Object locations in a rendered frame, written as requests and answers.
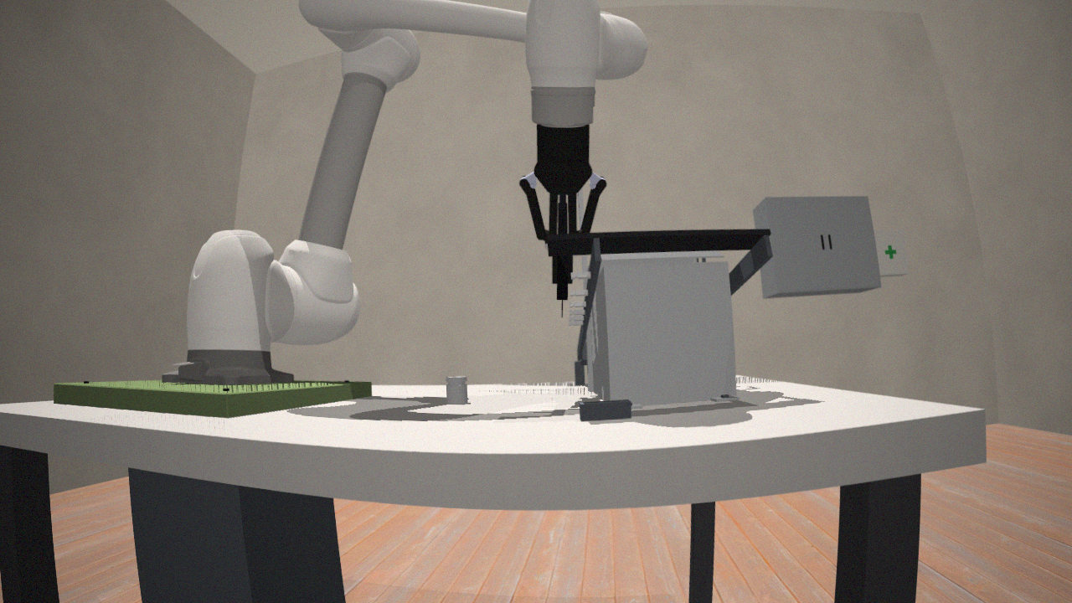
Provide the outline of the grey cylinder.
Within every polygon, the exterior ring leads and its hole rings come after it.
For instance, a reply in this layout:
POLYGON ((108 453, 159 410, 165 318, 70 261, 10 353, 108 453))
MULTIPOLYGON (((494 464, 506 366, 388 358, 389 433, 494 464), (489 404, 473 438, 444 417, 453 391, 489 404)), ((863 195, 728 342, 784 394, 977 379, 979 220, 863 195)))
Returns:
POLYGON ((446 377, 447 405, 467 405, 466 377, 446 377))

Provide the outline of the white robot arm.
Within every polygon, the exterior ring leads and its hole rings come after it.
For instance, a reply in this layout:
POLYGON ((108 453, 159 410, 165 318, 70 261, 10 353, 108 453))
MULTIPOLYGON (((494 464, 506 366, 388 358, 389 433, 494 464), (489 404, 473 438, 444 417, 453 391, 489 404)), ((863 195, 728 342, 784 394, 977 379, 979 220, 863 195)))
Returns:
POLYGON ((526 13, 447 0, 299 0, 299 10, 340 47, 344 79, 299 238, 279 262, 251 230, 204 242, 188 290, 187 362, 163 382, 294 382, 271 367, 271 343, 317 345, 353 329, 360 299, 343 244, 385 93, 419 67, 410 30, 525 43, 532 120, 547 127, 592 126, 595 80, 625 79, 647 54, 638 26, 598 0, 528 0, 526 13))

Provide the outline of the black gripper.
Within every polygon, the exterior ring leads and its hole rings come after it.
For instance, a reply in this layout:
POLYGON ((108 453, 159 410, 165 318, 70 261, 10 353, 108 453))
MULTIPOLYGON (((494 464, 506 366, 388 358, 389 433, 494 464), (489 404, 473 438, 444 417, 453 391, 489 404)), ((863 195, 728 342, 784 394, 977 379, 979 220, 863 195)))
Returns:
POLYGON ((568 234, 589 233, 606 187, 605 177, 592 172, 589 164, 590 126, 547 127, 537 126, 537 164, 532 174, 523 176, 519 186, 528 198, 528 208, 537 238, 546 241, 547 235, 559 235, 559 195, 568 195, 568 234), (583 162, 582 162, 583 161, 583 162), (566 163, 559 163, 566 162, 566 163), (539 198, 535 191, 536 179, 550 193, 550 230, 544 227, 539 198), (577 230, 577 193, 590 180, 590 195, 580 230, 577 230), (583 224, 585 223, 585 224, 583 224))

